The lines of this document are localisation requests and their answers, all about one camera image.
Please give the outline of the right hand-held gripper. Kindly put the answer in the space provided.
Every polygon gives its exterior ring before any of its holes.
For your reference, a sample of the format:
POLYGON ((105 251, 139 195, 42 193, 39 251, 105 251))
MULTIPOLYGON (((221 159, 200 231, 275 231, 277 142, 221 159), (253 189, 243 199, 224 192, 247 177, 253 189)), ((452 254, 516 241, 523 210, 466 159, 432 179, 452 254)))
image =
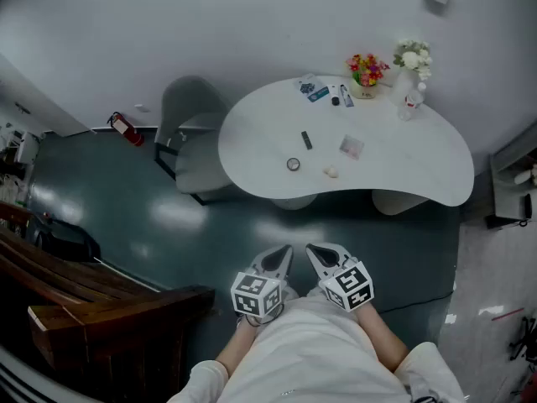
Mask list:
POLYGON ((331 268, 338 268, 332 277, 320 282, 327 299, 346 312, 374 298, 373 281, 362 261, 336 243, 308 243, 305 253, 318 277, 329 277, 331 268))

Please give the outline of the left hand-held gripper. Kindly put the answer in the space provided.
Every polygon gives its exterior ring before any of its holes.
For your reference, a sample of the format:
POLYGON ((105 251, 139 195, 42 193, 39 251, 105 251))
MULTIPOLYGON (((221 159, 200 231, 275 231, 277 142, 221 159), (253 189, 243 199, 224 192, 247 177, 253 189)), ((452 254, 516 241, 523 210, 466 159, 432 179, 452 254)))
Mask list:
POLYGON ((234 311, 254 318, 274 314, 284 304, 284 288, 293 261, 290 244, 266 249, 237 274, 231 288, 234 311))

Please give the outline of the clear plastic sachet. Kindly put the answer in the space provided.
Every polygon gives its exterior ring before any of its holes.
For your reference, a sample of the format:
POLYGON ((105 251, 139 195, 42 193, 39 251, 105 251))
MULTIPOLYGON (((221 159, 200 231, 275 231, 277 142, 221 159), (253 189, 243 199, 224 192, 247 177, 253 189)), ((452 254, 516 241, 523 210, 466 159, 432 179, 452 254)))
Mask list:
POLYGON ((347 134, 340 144, 339 151, 353 160, 358 160, 363 147, 364 143, 362 141, 347 134))

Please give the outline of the person's right forearm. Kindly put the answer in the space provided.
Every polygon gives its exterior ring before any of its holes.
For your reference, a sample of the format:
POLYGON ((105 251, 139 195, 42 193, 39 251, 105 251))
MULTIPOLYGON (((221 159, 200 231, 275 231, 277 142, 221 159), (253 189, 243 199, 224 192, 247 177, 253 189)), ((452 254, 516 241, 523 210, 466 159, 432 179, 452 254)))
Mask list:
POLYGON ((355 310, 357 322, 368 335, 380 363, 392 373, 401 365, 409 350, 384 322, 371 303, 355 310))

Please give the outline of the clear bottle with red label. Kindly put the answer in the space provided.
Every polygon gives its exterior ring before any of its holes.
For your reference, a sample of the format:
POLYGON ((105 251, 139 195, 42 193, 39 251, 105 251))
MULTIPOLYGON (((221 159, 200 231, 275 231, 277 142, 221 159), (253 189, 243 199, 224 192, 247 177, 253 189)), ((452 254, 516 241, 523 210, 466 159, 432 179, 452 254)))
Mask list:
POLYGON ((403 121, 410 120, 415 111, 420 107, 425 99, 426 84, 419 82, 415 88, 413 88, 400 103, 398 109, 398 116, 403 121))

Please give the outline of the grey upholstered chair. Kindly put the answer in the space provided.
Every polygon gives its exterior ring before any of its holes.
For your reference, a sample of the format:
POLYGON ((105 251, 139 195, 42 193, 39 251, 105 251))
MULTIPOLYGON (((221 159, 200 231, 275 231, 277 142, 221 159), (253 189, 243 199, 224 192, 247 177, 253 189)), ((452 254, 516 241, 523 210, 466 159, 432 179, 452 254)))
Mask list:
POLYGON ((220 127, 230 106, 222 94, 200 76, 182 76, 164 90, 161 122, 154 138, 154 161, 175 182, 178 191, 205 206, 205 194, 232 185, 218 152, 220 127), (195 128, 195 135, 181 142, 179 149, 169 144, 184 131, 182 125, 193 118, 208 117, 215 128, 195 128))

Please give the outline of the red strip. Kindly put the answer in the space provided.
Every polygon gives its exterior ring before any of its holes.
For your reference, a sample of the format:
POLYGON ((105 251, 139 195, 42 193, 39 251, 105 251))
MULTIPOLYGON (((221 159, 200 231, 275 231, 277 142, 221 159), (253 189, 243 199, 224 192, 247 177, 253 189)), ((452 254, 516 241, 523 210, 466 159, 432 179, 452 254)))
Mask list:
POLYGON ((515 309, 515 310, 512 310, 512 311, 509 311, 509 312, 504 313, 504 314, 502 314, 502 315, 493 317, 493 318, 491 319, 491 321, 492 321, 492 322, 494 322, 494 321, 498 321, 498 320, 504 319, 504 318, 506 318, 506 317, 510 317, 510 316, 512 316, 512 315, 518 314, 518 313, 520 313, 520 312, 522 312, 522 311, 524 311, 524 308, 523 308, 523 307, 518 308, 518 309, 515 309))

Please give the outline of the colourful flowers in white pot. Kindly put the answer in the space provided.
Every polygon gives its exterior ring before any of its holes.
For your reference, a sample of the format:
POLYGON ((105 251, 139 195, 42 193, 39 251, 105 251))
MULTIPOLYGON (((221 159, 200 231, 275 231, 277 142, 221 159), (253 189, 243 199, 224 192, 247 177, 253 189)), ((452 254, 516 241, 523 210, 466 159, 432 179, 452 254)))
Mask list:
POLYGON ((390 66, 374 54, 357 54, 346 60, 352 81, 350 93, 358 99, 370 99, 376 95, 377 84, 384 78, 390 66))

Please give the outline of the grey shelf cabinet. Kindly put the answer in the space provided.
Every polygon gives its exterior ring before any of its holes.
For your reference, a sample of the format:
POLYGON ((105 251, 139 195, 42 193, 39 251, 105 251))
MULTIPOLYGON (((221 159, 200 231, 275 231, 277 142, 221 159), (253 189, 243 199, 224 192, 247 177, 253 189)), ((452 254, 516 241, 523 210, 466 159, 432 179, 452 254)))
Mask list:
POLYGON ((537 125, 491 156, 493 214, 489 229, 537 222, 537 125))

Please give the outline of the red fire extinguisher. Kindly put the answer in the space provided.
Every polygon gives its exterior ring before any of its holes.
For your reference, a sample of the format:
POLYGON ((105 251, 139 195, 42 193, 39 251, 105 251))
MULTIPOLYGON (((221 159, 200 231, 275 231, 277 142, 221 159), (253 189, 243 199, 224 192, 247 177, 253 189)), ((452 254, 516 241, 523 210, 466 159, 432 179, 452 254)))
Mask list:
POLYGON ((122 113, 114 112, 107 120, 107 123, 134 146, 139 147, 143 144, 143 134, 140 133, 122 113))

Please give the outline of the white flowers in white vase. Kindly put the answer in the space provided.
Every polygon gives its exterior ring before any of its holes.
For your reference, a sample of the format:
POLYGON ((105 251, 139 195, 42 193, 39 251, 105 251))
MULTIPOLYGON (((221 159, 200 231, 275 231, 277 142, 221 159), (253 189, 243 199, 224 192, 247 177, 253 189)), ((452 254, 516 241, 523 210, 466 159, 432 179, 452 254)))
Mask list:
POLYGON ((398 106, 420 82, 431 76, 430 45, 425 41, 402 39, 394 51, 394 64, 399 68, 390 100, 398 106))

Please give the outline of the black tripod clutter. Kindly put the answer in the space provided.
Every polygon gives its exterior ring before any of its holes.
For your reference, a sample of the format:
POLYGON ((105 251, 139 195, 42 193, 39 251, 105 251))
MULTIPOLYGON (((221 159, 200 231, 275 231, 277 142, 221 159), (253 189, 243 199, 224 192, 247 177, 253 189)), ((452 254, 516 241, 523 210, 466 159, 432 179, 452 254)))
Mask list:
POLYGON ((531 364, 537 364, 537 319, 522 318, 522 336, 509 344, 511 349, 510 361, 514 361, 524 351, 524 359, 531 364))

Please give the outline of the striped white cushioned seat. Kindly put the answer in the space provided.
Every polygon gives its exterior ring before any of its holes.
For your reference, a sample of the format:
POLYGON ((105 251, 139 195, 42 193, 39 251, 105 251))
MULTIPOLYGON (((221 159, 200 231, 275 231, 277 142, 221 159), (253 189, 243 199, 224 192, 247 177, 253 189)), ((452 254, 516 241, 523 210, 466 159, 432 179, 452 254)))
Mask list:
POLYGON ((30 367, 0 345, 0 388, 16 403, 103 403, 30 367))

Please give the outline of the white storage rack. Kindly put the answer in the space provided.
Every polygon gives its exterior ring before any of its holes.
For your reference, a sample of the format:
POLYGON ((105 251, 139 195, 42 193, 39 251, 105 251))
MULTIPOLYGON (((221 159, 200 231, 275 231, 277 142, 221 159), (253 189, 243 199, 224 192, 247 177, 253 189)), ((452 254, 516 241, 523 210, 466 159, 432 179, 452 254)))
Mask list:
POLYGON ((40 139, 30 132, 0 128, 0 173, 19 171, 32 165, 39 152, 40 139))

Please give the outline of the black seat frame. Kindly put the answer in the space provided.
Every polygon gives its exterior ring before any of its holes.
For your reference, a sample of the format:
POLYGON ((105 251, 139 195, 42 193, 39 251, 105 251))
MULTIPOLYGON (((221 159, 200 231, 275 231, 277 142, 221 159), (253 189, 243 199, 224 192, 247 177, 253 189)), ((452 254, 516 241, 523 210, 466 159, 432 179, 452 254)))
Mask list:
POLYGON ((31 241, 48 254, 64 261, 99 263, 101 250, 83 228, 52 217, 37 217, 31 241))

